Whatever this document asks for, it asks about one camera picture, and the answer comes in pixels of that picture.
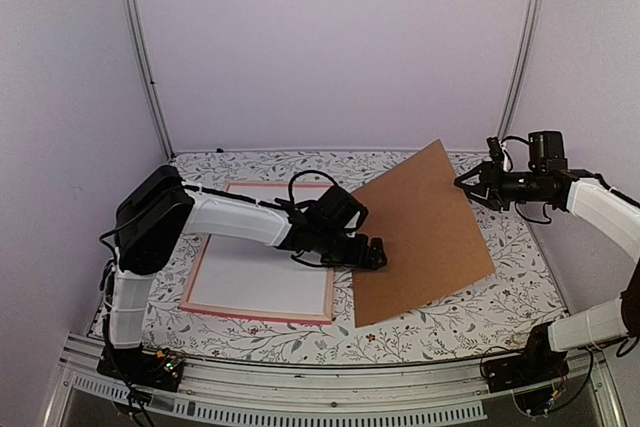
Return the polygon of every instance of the floral tablecloth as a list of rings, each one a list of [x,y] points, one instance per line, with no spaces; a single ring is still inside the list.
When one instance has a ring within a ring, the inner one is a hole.
[[[222,187],[230,180],[288,181],[318,169],[354,190],[409,157],[406,152],[242,152],[179,155],[185,179]],[[481,154],[450,154],[456,171]],[[374,326],[355,328],[349,271],[335,276],[330,326],[225,319],[178,308],[201,237],[183,236],[152,287],[144,343],[196,356],[297,364],[384,364],[480,355],[491,346],[522,346],[533,325],[565,306],[527,225],[515,214],[473,205],[496,273],[423,308]],[[100,337],[96,315],[90,335]]]

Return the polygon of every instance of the metal bar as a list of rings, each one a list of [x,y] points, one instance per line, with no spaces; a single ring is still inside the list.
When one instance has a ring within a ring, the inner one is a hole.
[[[171,159],[175,154],[169,137],[169,131],[167,129],[164,114],[160,107],[158,91],[156,90],[155,82],[153,80],[151,63],[149,62],[147,47],[142,33],[142,22],[140,20],[138,1],[123,0],[123,3],[127,19],[129,21],[131,40],[133,42],[136,58],[138,59],[138,67],[140,69],[140,75],[142,77],[142,84],[144,85],[151,119],[153,120],[153,125],[155,127],[156,134],[158,135],[158,141],[160,142],[162,151],[167,159]]]
[[[538,22],[538,13],[540,11],[541,3],[542,0],[527,0],[527,10],[524,26],[522,28],[522,36],[520,38],[518,55],[516,57],[516,64],[513,69],[511,83],[509,84],[509,90],[507,92],[507,99],[505,101],[504,110],[502,111],[502,117],[500,118],[500,124],[498,126],[498,138],[500,139],[508,134],[511,124],[513,123],[513,117],[515,115],[518,99],[520,98],[520,92],[522,90],[522,82],[527,69],[529,54],[531,53],[533,35]]]

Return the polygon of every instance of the brown cardboard sheet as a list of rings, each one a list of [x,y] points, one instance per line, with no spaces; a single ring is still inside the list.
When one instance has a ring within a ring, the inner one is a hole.
[[[369,209],[361,231],[382,237],[389,264],[354,271],[356,327],[386,320],[495,271],[439,140],[354,192]]]

